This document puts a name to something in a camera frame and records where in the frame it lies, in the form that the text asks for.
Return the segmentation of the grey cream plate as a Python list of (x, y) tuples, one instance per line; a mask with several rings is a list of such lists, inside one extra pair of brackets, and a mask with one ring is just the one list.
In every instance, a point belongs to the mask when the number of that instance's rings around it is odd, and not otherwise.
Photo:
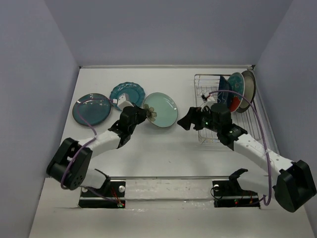
[(244, 97), (246, 99), (242, 99), (242, 102), (237, 109), (238, 113), (243, 113), (249, 108), (249, 103), (252, 103), (256, 94), (256, 78), (252, 71), (246, 70), (242, 72), (242, 75), (244, 77), (245, 86), (244, 86)]

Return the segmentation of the dark blue leaf plate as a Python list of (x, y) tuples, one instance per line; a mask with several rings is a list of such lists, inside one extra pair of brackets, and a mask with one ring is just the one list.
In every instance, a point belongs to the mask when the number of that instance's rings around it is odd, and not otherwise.
[(229, 82), (221, 75), (218, 85), (217, 102), (226, 105), (228, 108), (232, 103), (232, 94), (229, 92), (231, 89)]

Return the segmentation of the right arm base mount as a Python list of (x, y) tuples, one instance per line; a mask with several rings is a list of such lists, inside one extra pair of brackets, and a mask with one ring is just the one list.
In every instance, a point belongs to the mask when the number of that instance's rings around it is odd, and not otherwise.
[(261, 207), (258, 194), (254, 191), (243, 190), (238, 183), (240, 176), (247, 171), (247, 169), (238, 169), (227, 180), (212, 182), (210, 194), (215, 208)]

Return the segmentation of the teal scalloped plate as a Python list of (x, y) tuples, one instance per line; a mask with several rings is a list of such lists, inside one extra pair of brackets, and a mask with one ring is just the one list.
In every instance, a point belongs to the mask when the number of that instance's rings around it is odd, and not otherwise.
[(137, 83), (134, 82), (124, 82), (115, 86), (109, 96), (109, 99), (112, 100), (112, 105), (115, 109), (120, 111), (120, 108), (114, 102), (114, 100), (118, 99), (123, 93), (128, 95), (128, 98), (131, 103), (134, 103), (138, 107), (141, 107), (143, 101), (145, 99), (145, 91), (144, 89)]

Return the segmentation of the light green flower plate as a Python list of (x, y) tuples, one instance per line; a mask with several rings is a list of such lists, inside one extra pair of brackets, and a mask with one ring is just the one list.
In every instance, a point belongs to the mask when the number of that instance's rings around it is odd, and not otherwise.
[(149, 94), (144, 100), (143, 108), (147, 111), (148, 121), (158, 127), (170, 127), (177, 121), (177, 105), (164, 93)]

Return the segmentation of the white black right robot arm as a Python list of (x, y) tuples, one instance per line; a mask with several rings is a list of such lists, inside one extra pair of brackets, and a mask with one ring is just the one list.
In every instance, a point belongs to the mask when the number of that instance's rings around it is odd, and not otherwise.
[(223, 104), (191, 107), (178, 125), (185, 130), (208, 129), (216, 133), (218, 140), (232, 151), (241, 154), (265, 172), (263, 182), (252, 180), (247, 169), (239, 169), (230, 175), (228, 189), (233, 194), (244, 190), (263, 195), (261, 201), (268, 206), (272, 199), (286, 211), (294, 213), (317, 194), (309, 165), (294, 162), (268, 149), (266, 142), (259, 143), (245, 129), (233, 123), (230, 110)]

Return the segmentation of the dark teal blossom plate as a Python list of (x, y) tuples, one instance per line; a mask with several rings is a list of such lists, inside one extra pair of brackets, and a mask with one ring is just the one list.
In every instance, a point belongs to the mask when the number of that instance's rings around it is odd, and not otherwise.
[(103, 94), (90, 93), (79, 98), (72, 109), (74, 120), (83, 126), (96, 126), (107, 119), (111, 112), (110, 100)]

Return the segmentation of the red and teal plate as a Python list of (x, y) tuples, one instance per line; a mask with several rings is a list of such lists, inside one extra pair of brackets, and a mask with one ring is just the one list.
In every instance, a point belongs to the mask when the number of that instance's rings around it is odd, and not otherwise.
[(233, 91), (233, 93), (230, 93), (232, 101), (229, 107), (230, 111), (233, 113), (237, 111), (242, 103), (242, 96), (245, 92), (245, 80), (241, 73), (235, 72), (230, 75), (227, 81), (231, 87), (231, 91)]

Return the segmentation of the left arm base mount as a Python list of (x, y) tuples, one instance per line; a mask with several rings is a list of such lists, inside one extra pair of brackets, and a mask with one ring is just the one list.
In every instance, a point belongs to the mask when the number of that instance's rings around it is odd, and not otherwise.
[(112, 180), (105, 190), (81, 188), (78, 206), (90, 209), (124, 209), (126, 181)]

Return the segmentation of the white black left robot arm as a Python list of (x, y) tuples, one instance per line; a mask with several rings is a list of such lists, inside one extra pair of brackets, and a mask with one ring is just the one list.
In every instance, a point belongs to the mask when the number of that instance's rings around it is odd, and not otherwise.
[(79, 187), (93, 189), (104, 196), (109, 192), (110, 177), (98, 169), (90, 169), (92, 158), (109, 150), (123, 147), (131, 138), (137, 125), (143, 123), (152, 110), (134, 104), (125, 107), (119, 119), (105, 132), (77, 141), (67, 138), (62, 141), (46, 174), (60, 183), (61, 188), (75, 190)]

